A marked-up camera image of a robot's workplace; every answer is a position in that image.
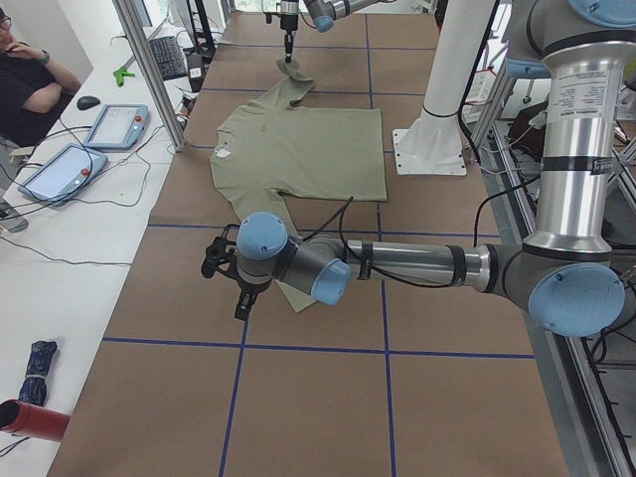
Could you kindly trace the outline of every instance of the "black cable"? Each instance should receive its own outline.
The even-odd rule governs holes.
[[[345,248],[345,250],[350,253],[357,261],[359,261],[360,263],[362,263],[362,259],[353,251],[351,250],[351,248],[349,247],[349,244],[347,243],[347,240],[345,239],[345,235],[343,233],[343,223],[345,220],[345,213],[347,212],[347,208],[351,205],[351,203],[353,202],[354,198],[353,196],[349,198],[349,200],[347,201],[347,204],[344,205],[344,207],[341,208],[340,211],[340,220],[338,221],[338,235],[340,237],[340,241],[342,242],[343,247]],[[392,280],[398,281],[399,283],[404,283],[406,285],[410,285],[410,286],[415,286],[417,288],[448,288],[450,286],[450,283],[448,284],[441,284],[441,283],[436,283],[436,284],[426,284],[426,283],[417,283],[414,281],[410,281],[410,280],[406,280],[404,278],[401,278],[389,271],[384,270],[383,268],[379,268],[378,266],[375,265],[371,265],[371,270],[379,273],[382,276],[385,276],[387,278],[390,278]]]
[[[612,248],[616,250],[636,250],[636,244],[634,243],[621,243],[619,241],[614,241],[607,238],[605,239],[605,241],[607,241],[607,243],[609,243]]]
[[[78,129],[90,129],[91,126],[75,126],[72,129],[74,130],[78,130]],[[66,131],[65,129],[60,130],[60,131],[56,131],[56,132],[52,132],[51,134],[46,135],[45,137],[43,137],[42,139],[40,139],[38,142],[36,142],[32,147],[33,147],[33,151],[31,152],[30,156],[33,156],[38,148],[38,146],[40,144],[42,144],[44,141],[51,139],[52,137],[55,137],[57,135],[60,134],[68,134],[69,132]],[[23,166],[21,166],[18,169],[17,174],[19,174],[22,169],[24,169],[25,167],[29,166],[30,164],[25,164]],[[2,171],[2,173],[6,176],[6,178],[12,183],[12,184],[16,184],[18,186],[21,186],[22,184],[16,182],[14,179],[11,178],[11,176],[9,175],[9,173],[7,172],[7,170],[2,166],[2,163],[0,163],[0,171]]]
[[[302,21],[305,22],[305,25],[307,25],[309,28],[313,29],[313,30],[318,30],[316,27],[314,27],[313,25],[311,25],[307,19],[305,18],[305,14],[302,12],[298,12],[300,14],[300,18],[302,18]]]
[[[634,285],[632,285],[631,283],[627,283],[627,285],[629,286],[629,288],[632,290],[632,292],[634,293],[634,296],[636,297],[636,288],[634,288]],[[590,353],[591,356],[594,357],[594,355],[596,354],[596,350],[598,349],[599,346],[601,346],[601,356],[598,358],[598,360],[595,361],[596,364],[600,364],[603,362],[603,360],[605,359],[606,355],[607,355],[607,344],[606,344],[606,339],[609,335],[611,335],[612,333],[617,333],[620,330],[622,330],[623,328],[629,326],[630,324],[632,324],[634,321],[636,321],[636,313],[634,313],[631,318],[629,320],[627,320],[625,323],[615,327],[615,328],[611,328],[611,327],[606,327],[603,328],[602,330],[600,330],[600,336],[598,338],[598,340],[596,340],[596,342],[594,343],[594,345],[592,346]]]
[[[146,183],[146,180],[147,180],[147,178],[148,178],[148,175],[149,175],[149,173],[150,173],[150,170],[152,169],[152,164],[151,164],[151,163],[149,163],[147,160],[145,160],[145,159],[144,159],[141,155],[139,155],[139,151],[141,151],[141,149],[143,149],[145,146],[147,146],[147,145],[148,145],[148,143],[149,143],[149,142],[150,142],[150,141],[151,141],[151,140],[152,140],[152,139],[153,139],[153,138],[154,138],[154,137],[158,134],[158,132],[159,132],[162,128],[164,128],[164,127],[165,127],[165,126],[163,126],[163,125],[155,127],[155,128],[153,129],[152,133],[150,134],[150,137],[148,137],[148,139],[147,139],[144,143],[142,143],[139,147],[137,147],[134,151],[132,151],[130,154],[128,154],[128,155],[127,155],[126,157],[124,157],[123,159],[119,159],[119,161],[117,161],[114,165],[112,165],[112,166],[110,166],[110,167],[108,167],[108,168],[106,168],[106,169],[102,169],[102,170],[101,170],[101,171],[99,171],[97,174],[95,174],[95,177],[98,177],[98,176],[100,176],[100,175],[102,175],[102,174],[105,174],[106,172],[109,172],[109,171],[113,170],[113,169],[114,169],[114,168],[116,168],[116,167],[122,166],[122,165],[123,165],[126,161],[128,161],[128,159],[130,159],[133,155],[136,155],[137,157],[139,157],[139,159],[141,159],[141,160],[142,160],[142,161],[146,164],[147,169],[146,169],[146,172],[145,172],[144,177],[143,177],[143,179],[142,179],[142,187],[141,187],[141,189],[139,190],[139,195],[138,195],[138,197],[137,197],[137,199],[136,199],[136,201],[135,201],[135,202],[133,202],[132,204],[121,204],[121,203],[119,203],[119,202],[110,201],[110,200],[103,200],[103,201],[87,201],[87,200],[84,200],[84,199],[78,199],[78,198],[70,197],[70,198],[67,198],[67,199],[59,199],[59,200],[57,200],[57,201],[56,201],[56,203],[57,203],[57,204],[58,204],[58,203],[66,204],[66,203],[68,203],[68,202],[80,202],[80,203],[83,203],[83,204],[112,204],[112,205],[114,205],[114,206],[124,207],[124,208],[131,208],[131,207],[135,207],[136,205],[138,205],[138,204],[139,204],[139,202],[141,201],[141,197],[142,197],[143,189],[144,189],[144,184]],[[75,190],[73,190],[73,191],[69,192],[68,194],[72,194],[72,193],[74,193],[76,190],[78,190],[78,189],[75,189]],[[41,211],[42,209],[46,209],[47,207],[50,207],[53,203],[52,203],[52,202],[50,202],[50,201],[48,201],[48,200],[39,200],[39,201],[36,201],[36,202],[31,202],[31,203],[28,203],[28,204],[22,204],[22,205],[11,206],[11,207],[12,207],[13,209],[18,209],[18,208],[21,208],[21,207],[33,206],[33,204],[45,204],[45,205],[44,205],[43,207],[38,208],[38,209],[34,209],[33,211],[29,211],[29,212],[25,212],[25,213],[23,213],[23,214],[17,214],[17,215],[11,216],[11,217],[10,217],[10,218],[8,218],[8,219],[15,219],[15,218],[18,218],[18,217],[26,217],[26,216],[29,216],[29,215],[31,215],[31,214],[35,214],[36,212],[39,212],[39,211]]]
[[[461,129],[461,132],[464,134],[464,136],[466,136],[466,139],[468,139],[468,144],[470,145],[470,150],[473,151],[475,161],[477,162],[477,164],[481,165],[481,154],[479,154],[479,149],[475,145],[475,141],[473,141],[472,132],[470,132],[470,129],[468,129],[468,125],[464,122],[464,118],[461,115],[461,110],[457,113],[457,120],[459,121],[459,129]]]
[[[29,440],[30,438],[31,437],[23,437],[22,439],[14,442],[13,444],[9,444],[6,447],[1,448],[0,449],[0,457],[6,456],[9,452],[11,452],[13,449],[15,449],[17,446],[19,446],[25,440]]]
[[[607,391],[605,390],[605,386],[603,385],[603,381],[600,378],[600,373],[594,364],[593,357],[589,348],[587,347],[587,341],[584,338],[581,338],[581,344],[583,346],[583,351],[585,352],[585,356],[587,357],[587,361],[590,363],[590,367],[592,373],[594,374],[594,379],[596,380],[596,384],[598,385],[598,390],[600,391],[601,397],[603,399],[603,403],[605,404],[605,410],[607,411],[607,417],[609,417],[609,421],[612,424],[614,432],[618,437],[618,442],[620,444],[620,448],[625,456],[625,460],[627,461],[627,465],[629,466],[629,471],[631,475],[636,475],[636,468],[634,468],[634,464],[630,457],[629,448],[627,443],[625,442],[625,435],[623,434],[620,424],[618,423],[618,419],[616,418],[616,414],[614,413],[614,405],[615,402],[612,402],[607,395]]]
[[[158,133],[158,132],[159,132],[159,131],[163,128],[163,127],[165,127],[165,126],[163,126],[163,125],[162,125],[162,126],[158,126],[158,127],[156,127],[156,128],[152,131],[152,133],[150,134],[150,137],[149,137],[149,138],[148,138],[148,139],[147,139],[144,143],[142,143],[139,147],[137,147],[137,149],[135,149],[134,151],[132,151],[130,154],[128,154],[128,155],[127,155],[126,157],[124,157],[123,159],[120,159],[119,161],[117,161],[117,164],[116,164],[116,165],[114,165],[114,166],[112,166],[112,167],[110,167],[110,168],[108,168],[108,169],[102,170],[102,171],[100,171],[100,172],[97,174],[97,175],[103,174],[103,173],[105,173],[105,172],[107,172],[107,171],[109,171],[109,170],[111,170],[111,169],[114,169],[115,167],[118,167],[118,166],[122,165],[122,164],[123,164],[123,163],[125,163],[128,159],[130,159],[130,157],[132,157],[133,155],[136,155],[137,157],[139,157],[139,159],[141,159],[141,160],[142,160],[142,161],[143,161],[143,162],[144,162],[144,163],[145,163],[148,167],[147,167],[146,172],[145,172],[145,174],[144,174],[144,177],[143,177],[143,179],[142,179],[142,182],[141,182],[141,189],[139,190],[139,195],[138,195],[138,197],[137,197],[137,199],[136,199],[136,201],[135,201],[135,202],[133,202],[132,204],[120,204],[120,203],[117,203],[117,202],[114,202],[114,201],[109,201],[109,200],[104,200],[104,201],[85,201],[84,199],[77,199],[77,198],[64,199],[64,200],[63,200],[63,202],[64,202],[64,203],[66,203],[66,202],[75,201],[75,202],[81,202],[81,203],[83,203],[83,204],[112,204],[112,205],[115,205],[115,206],[119,206],[119,207],[126,207],[126,208],[131,208],[131,207],[135,207],[136,205],[138,205],[138,204],[139,204],[139,202],[141,201],[141,197],[142,197],[142,195],[143,195],[143,191],[144,191],[144,187],[145,187],[145,184],[146,184],[146,181],[147,181],[147,178],[148,178],[148,174],[150,173],[150,170],[151,170],[151,168],[152,168],[152,165],[151,165],[148,161],[146,161],[146,160],[145,160],[145,159],[144,159],[144,158],[143,158],[143,157],[139,154],[139,151],[140,151],[142,148],[144,148],[144,147],[145,147],[145,146],[146,146],[146,145],[147,145],[147,144],[148,144],[148,143],[149,143],[149,142],[150,142],[150,141],[151,141],[151,140],[152,140],[152,139],[153,139],[153,138],[157,135],[157,133]],[[11,219],[16,218],[16,217],[24,217],[24,216],[27,216],[27,215],[29,215],[29,214],[33,214],[34,212],[38,212],[38,211],[41,211],[42,209],[45,209],[46,207],[49,207],[50,205],[51,205],[51,204],[47,204],[47,205],[46,205],[46,206],[44,206],[44,207],[41,207],[41,208],[36,209],[36,210],[34,210],[34,211],[30,211],[30,212],[25,213],[25,214],[20,214],[20,215],[16,215],[16,216],[11,216]],[[11,244],[11,245],[14,245],[14,246],[18,247],[18,248],[24,248],[24,249],[27,249],[27,250],[29,250],[29,251],[32,251],[33,253],[36,253],[37,255],[40,255],[40,256],[42,256],[42,257],[44,257],[44,258],[46,258],[46,259],[48,259],[48,260],[50,260],[50,261],[56,261],[56,262],[66,263],[66,264],[69,264],[69,265],[87,265],[87,264],[94,264],[94,265],[115,265],[115,266],[129,266],[129,265],[131,265],[131,263],[128,263],[128,262],[106,262],[106,261],[94,261],[94,260],[71,261],[71,260],[67,260],[67,259],[65,259],[65,258],[54,258],[54,257],[48,256],[48,255],[46,255],[45,253],[42,253],[42,252],[40,252],[40,251],[36,250],[36,249],[34,249],[34,248],[30,247],[30,246],[21,245],[21,244],[18,244],[18,243],[13,242],[13,241],[11,241],[11,240],[8,240],[7,238],[3,238],[3,237],[0,237],[0,239],[1,239],[1,240],[3,240],[3,241],[5,241],[5,242],[7,242],[7,243],[9,243],[9,244]]]
[[[523,189],[527,186],[529,186],[530,184],[532,184],[533,182],[538,181],[541,178],[541,176],[535,176],[533,177],[530,181],[522,181],[521,184],[512,187],[510,189],[506,189],[505,191],[502,192],[498,192],[497,194],[493,194],[492,196],[487,197],[486,199],[484,199],[484,201],[479,205],[479,207],[477,208],[477,214],[475,215],[475,226],[473,228],[473,246],[477,246],[477,232],[479,229],[479,218],[481,216],[481,211],[483,210],[484,206],[486,206],[486,204],[488,204],[490,201],[492,201],[493,199],[496,199],[498,197],[501,196],[505,196],[506,194],[510,194],[511,192],[515,192],[519,189]]]
[[[14,241],[10,241],[9,239],[4,238],[2,236],[0,236],[0,240],[3,240],[5,242],[7,242],[7,243],[10,243],[11,245],[16,246],[17,248],[24,248],[26,250],[32,251],[33,253],[36,253],[37,255],[43,256],[47,260],[57,261],[57,262],[60,262],[60,263],[66,263],[68,265],[114,265],[114,266],[130,266],[130,265],[132,265],[132,263],[128,263],[128,262],[125,262],[125,261],[93,261],[93,260],[70,261],[70,260],[66,260],[65,258],[54,258],[54,257],[46,255],[45,253],[37,251],[34,248],[31,248],[30,246],[26,246],[26,245],[21,245],[19,243],[15,243]]]
[[[346,203],[344,206],[342,206],[340,209],[338,209],[338,210],[336,211],[336,213],[335,213],[333,216],[331,216],[331,218],[329,218],[329,220],[328,220],[327,222],[325,222],[322,226],[320,226],[320,227],[319,227],[318,229],[316,229],[314,232],[312,232],[311,234],[309,234],[309,235],[308,235],[307,237],[305,237],[303,240],[304,240],[304,241],[311,240],[311,239],[313,239],[314,237],[316,237],[318,234],[320,234],[322,231],[324,231],[324,230],[327,228],[327,226],[328,226],[329,224],[331,224],[332,222],[334,222],[334,221],[338,218],[338,216],[340,216],[340,214],[342,213],[343,209],[347,209],[347,208],[349,207],[349,204],[351,204],[351,203],[353,202],[353,200],[354,200],[354,198],[353,198],[353,197],[350,197],[350,198],[349,198],[349,200],[347,201],[347,203]]]
[[[620,331],[614,331],[614,333],[616,333],[618,336],[622,336],[623,338],[625,338],[628,341],[631,341],[632,343],[636,343],[636,340],[632,338],[631,336],[627,336],[626,334],[621,333]]]

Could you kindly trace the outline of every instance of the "blue umbrella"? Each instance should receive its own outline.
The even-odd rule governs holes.
[[[31,345],[31,357],[27,365],[27,374],[20,389],[19,400],[35,405],[44,405],[47,398],[45,381],[51,360],[58,349],[55,341],[36,341]]]

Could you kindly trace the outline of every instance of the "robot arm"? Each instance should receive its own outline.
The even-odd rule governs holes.
[[[471,286],[504,296],[539,324],[566,336],[587,336],[611,324],[623,307],[618,277],[599,263],[574,263],[524,254],[518,246],[435,246],[287,234],[275,215],[259,212],[208,247],[202,271],[220,272],[241,290],[235,316],[246,320],[258,293],[272,279],[333,305],[352,277],[392,278],[427,288]]]
[[[379,0],[303,0],[311,19],[320,33],[331,30],[334,22]]]
[[[316,25],[330,28],[333,20],[375,3],[342,2],[307,6]],[[543,64],[553,78],[536,229],[521,246],[303,241],[290,237],[278,218],[258,213],[243,221],[237,243],[227,240],[227,229],[208,248],[204,275],[219,271],[238,282],[242,319],[273,278],[333,304],[357,275],[427,287],[468,285],[510,299],[555,333],[598,332],[625,301],[600,231],[614,110],[624,66],[636,57],[635,28],[631,0],[515,0],[509,60],[526,62],[528,72]]]

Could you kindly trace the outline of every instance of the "sticker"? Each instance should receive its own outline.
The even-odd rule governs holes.
[[[554,79],[548,123],[570,119],[613,119],[622,73],[619,70],[585,72]]]
[[[600,176],[601,174],[611,174],[614,169],[614,159],[612,157],[599,157],[594,159],[592,166],[592,176]]]

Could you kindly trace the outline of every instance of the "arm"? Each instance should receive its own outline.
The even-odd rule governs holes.
[[[62,87],[58,83],[52,82],[31,94],[22,107],[44,114],[58,103],[60,94],[62,94]]]
[[[37,48],[13,42],[7,46],[7,52],[11,58],[22,58],[24,60],[43,60],[46,54]],[[56,83],[65,92],[75,93],[80,89],[81,82],[76,76],[54,60],[49,60],[45,68],[53,76]]]

